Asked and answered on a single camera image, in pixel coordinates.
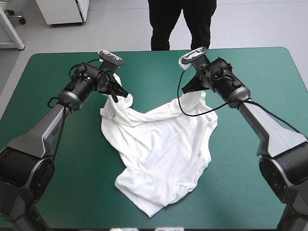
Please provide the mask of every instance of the black pants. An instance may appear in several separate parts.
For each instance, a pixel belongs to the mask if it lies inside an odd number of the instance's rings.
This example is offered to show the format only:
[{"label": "black pants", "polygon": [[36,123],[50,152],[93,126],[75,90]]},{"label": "black pants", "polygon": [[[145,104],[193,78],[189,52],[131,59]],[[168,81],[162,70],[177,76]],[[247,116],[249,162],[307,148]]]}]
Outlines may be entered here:
[{"label": "black pants", "polygon": [[209,47],[211,17],[216,0],[148,0],[153,28],[151,49],[169,50],[169,37],[183,9],[186,24],[192,34],[191,49]]}]

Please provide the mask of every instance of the chair wheel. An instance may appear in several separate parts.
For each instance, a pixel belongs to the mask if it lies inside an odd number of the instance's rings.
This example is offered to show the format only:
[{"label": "chair wheel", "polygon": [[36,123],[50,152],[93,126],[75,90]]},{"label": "chair wheel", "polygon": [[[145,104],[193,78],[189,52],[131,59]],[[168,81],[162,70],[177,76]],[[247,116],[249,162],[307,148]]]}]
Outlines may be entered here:
[{"label": "chair wheel", "polygon": [[9,11],[8,11],[8,14],[9,14],[10,16],[15,15],[15,11],[9,10]]},{"label": "chair wheel", "polygon": [[26,24],[26,20],[25,20],[24,18],[20,18],[20,19],[19,19],[19,23],[20,23],[21,25]]}]

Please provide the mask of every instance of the white cloth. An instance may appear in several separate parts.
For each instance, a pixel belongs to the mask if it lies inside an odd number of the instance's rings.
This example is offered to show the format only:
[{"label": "white cloth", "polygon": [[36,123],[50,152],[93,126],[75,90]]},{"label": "white cloth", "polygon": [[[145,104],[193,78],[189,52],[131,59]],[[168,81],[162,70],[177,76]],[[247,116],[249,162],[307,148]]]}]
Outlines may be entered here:
[{"label": "white cloth", "polygon": [[[108,96],[101,109],[102,132],[127,167],[115,186],[152,217],[196,187],[211,161],[208,140],[218,117],[215,112],[186,116],[177,99],[144,114],[130,108],[131,95],[118,99]],[[211,109],[204,91],[183,94],[180,102],[189,114]]]}]

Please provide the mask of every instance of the black cable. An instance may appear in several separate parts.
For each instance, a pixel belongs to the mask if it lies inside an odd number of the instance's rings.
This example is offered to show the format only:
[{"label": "black cable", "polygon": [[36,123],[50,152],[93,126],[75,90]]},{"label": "black cable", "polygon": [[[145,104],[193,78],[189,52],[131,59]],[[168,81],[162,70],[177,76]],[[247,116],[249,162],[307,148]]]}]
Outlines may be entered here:
[{"label": "black cable", "polygon": [[94,61],[99,61],[99,60],[100,60],[100,59],[92,59],[92,60],[88,61],[87,64],[92,63],[92,62],[94,62]]},{"label": "black cable", "polygon": [[56,155],[57,155],[57,152],[58,152],[58,149],[59,149],[59,145],[60,145],[60,141],[61,141],[61,137],[62,137],[62,132],[63,132],[63,128],[64,128],[64,123],[65,123],[65,119],[66,119],[66,110],[69,109],[70,113],[72,113],[72,108],[71,108],[71,105],[67,102],[63,102],[62,100],[60,100],[58,97],[52,97],[49,99],[48,103],[47,103],[47,106],[50,107],[50,108],[53,108],[54,106],[51,106],[50,103],[54,100],[54,99],[57,99],[58,102],[57,104],[61,104],[63,106],[63,115],[62,115],[62,124],[61,124],[61,128],[60,128],[60,132],[59,132],[59,136],[58,136],[58,141],[57,141],[57,144],[56,144],[56,148],[54,150],[54,154],[53,154],[53,157],[51,159],[51,164],[47,170],[47,172],[50,170],[52,164],[54,163],[55,161],[55,158],[56,158]]},{"label": "black cable", "polygon": [[180,110],[181,110],[181,111],[183,112],[183,114],[186,115],[186,116],[195,117],[195,116],[205,115],[205,114],[207,114],[207,113],[216,111],[216,110],[218,110],[219,108],[222,108],[222,107],[224,107],[224,106],[226,106],[226,105],[228,105],[228,104],[230,104],[230,103],[240,102],[240,101],[241,101],[241,100],[229,101],[229,102],[226,102],[226,103],[224,103],[224,104],[222,104],[222,105],[220,105],[220,106],[218,106],[218,107],[216,107],[216,108],[214,108],[214,109],[212,109],[212,110],[209,110],[209,111],[207,111],[207,112],[203,112],[203,113],[200,113],[200,114],[195,114],[195,115],[187,114],[187,113],[184,112],[183,109],[182,109],[182,106],[181,106],[181,103],[180,103],[180,96],[179,96],[180,85],[181,85],[181,81],[182,81],[182,78],[183,78],[184,73],[185,73],[185,70],[182,72],[181,77],[180,77],[180,81],[179,81],[179,85],[178,85],[178,91],[177,91],[177,97],[178,97],[178,102],[179,102]]},{"label": "black cable", "polygon": [[71,78],[71,80],[73,80],[73,76],[72,76],[72,74],[71,74],[71,71],[73,70],[73,69],[75,69],[76,67],[81,67],[81,66],[84,66],[85,67],[85,70],[84,71],[87,71],[87,63],[80,63],[80,64],[75,64],[74,66],[72,66],[71,67],[71,69],[69,70],[69,72],[68,72],[68,75],[69,75],[69,77]]},{"label": "black cable", "polygon": [[22,213],[22,215],[18,216],[18,217],[17,217],[16,219],[14,219],[14,220],[9,220],[9,219],[7,219],[5,216],[3,216],[3,215],[1,215],[0,217],[1,217],[3,220],[5,220],[6,222],[15,223],[16,221],[19,220],[19,218],[21,218],[21,217],[22,217],[24,214],[26,214],[26,213],[28,213],[28,209],[26,209],[25,212]]},{"label": "black cable", "polygon": [[270,112],[268,109],[266,109],[264,106],[262,106],[261,104],[251,100],[250,98],[248,99],[244,99],[244,100],[233,100],[233,101],[229,101],[229,102],[226,102],[222,105],[220,105],[219,107],[216,107],[212,110],[209,110],[207,112],[203,112],[203,113],[199,113],[199,114],[196,114],[196,115],[190,115],[190,114],[187,114],[186,112],[183,111],[182,109],[182,106],[180,104],[180,96],[179,96],[179,90],[180,90],[180,84],[181,84],[181,81],[182,81],[182,78],[183,78],[183,75],[185,73],[185,70],[182,72],[181,76],[180,76],[180,80],[179,80],[179,84],[178,84],[178,91],[177,91],[177,97],[178,97],[178,102],[179,102],[179,107],[180,107],[180,110],[183,112],[184,115],[186,116],[201,116],[201,115],[204,115],[204,114],[207,114],[207,113],[210,113],[210,112],[213,112],[219,108],[222,108],[230,103],[234,103],[234,102],[238,102],[238,105],[237,105],[237,110],[239,109],[239,106],[242,104],[242,103],[250,103],[250,104],[253,104],[253,105],[256,105],[258,106],[259,108],[261,108],[262,110],[264,110],[265,112],[267,112],[268,114],[270,114],[271,116],[273,116],[274,118],[276,118],[277,120],[280,120],[281,122],[283,122],[284,124],[286,124],[287,126],[289,126],[291,129],[293,129],[294,131],[296,131],[297,133],[300,133],[302,134],[303,136],[305,136],[302,132],[300,132],[298,129],[296,129],[294,126],[292,126],[290,123],[288,123],[287,121],[285,121],[284,119],[280,118],[279,116],[275,115],[273,112]]}]

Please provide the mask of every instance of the white cabinet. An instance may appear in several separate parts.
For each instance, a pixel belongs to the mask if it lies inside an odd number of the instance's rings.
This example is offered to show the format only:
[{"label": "white cabinet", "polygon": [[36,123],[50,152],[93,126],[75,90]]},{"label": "white cabinet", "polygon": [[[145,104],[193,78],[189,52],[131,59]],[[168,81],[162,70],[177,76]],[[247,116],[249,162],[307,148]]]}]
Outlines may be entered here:
[{"label": "white cabinet", "polygon": [[89,0],[36,0],[47,24],[81,23],[87,20]]}]

